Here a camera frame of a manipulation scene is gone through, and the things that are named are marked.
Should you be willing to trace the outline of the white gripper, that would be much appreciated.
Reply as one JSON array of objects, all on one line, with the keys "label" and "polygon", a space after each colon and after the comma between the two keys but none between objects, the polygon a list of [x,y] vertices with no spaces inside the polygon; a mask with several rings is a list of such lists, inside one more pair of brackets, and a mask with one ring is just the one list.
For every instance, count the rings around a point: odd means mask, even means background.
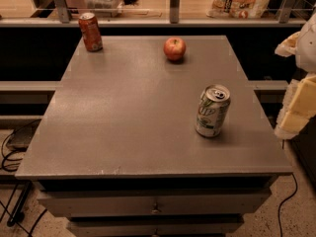
[{"label": "white gripper", "polygon": [[[308,73],[316,73],[316,14],[302,27],[300,33],[290,35],[276,49],[282,57],[295,55],[296,66]],[[300,81],[292,79],[287,86],[277,119],[275,135],[291,139],[316,116],[316,75]]]}]

